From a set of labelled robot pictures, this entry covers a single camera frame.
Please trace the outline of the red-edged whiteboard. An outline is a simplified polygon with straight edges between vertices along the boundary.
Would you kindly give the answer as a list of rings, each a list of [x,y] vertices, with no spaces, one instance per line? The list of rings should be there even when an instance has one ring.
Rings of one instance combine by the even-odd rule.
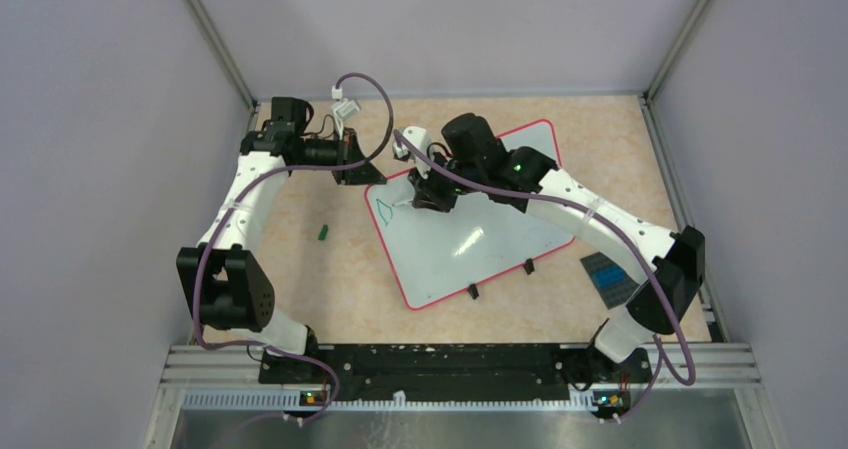
[[[412,199],[406,172],[364,192],[378,237],[405,305],[420,310],[570,245],[552,223],[496,204],[481,193],[458,198],[440,213],[392,203]]]

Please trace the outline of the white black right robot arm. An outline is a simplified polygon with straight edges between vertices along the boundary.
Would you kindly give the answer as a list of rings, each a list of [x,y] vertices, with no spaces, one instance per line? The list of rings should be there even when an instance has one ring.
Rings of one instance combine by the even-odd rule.
[[[686,343],[682,319],[705,277],[706,238],[695,227],[671,229],[618,207],[578,182],[553,158],[529,146],[507,148],[488,121],[462,114],[441,130],[448,149],[432,156],[429,132],[394,133],[399,160],[414,162],[417,205],[449,212],[461,195],[482,193],[496,204],[546,221],[606,256],[638,285],[591,341],[589,373],[612,381],[641,344],[673,335]]]

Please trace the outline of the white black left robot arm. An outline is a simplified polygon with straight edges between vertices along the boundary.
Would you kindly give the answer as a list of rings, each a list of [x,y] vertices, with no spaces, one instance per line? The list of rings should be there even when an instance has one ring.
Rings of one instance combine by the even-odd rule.
[[[328,168],[339,185],[383,184],[346,121],[360,104],[336,96],[334,128],[321,138],[306,129],[315,114],[307,101],[275,97],[271,115],[239,147],[236,174],[207,232],[176,258],[190,314],[201,338],[206,328],[231,331],[285,352],[283,370],[297,382],[319,373],[320,355],[308,347],[308,327],[275,307],[275,291],[255,255],[277,193],[295,170]]]

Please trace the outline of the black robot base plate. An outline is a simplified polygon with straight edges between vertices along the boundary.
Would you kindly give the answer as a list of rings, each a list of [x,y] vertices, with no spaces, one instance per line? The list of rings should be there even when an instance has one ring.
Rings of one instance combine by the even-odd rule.
[[[604,384],[646,383],[644,349],[614,363],[584,344],[337,344],[310,349],[306,361],[266,354],[258,380],[330,390],[341,401],[387,400],[403,392],[412,401],[566,400]]]

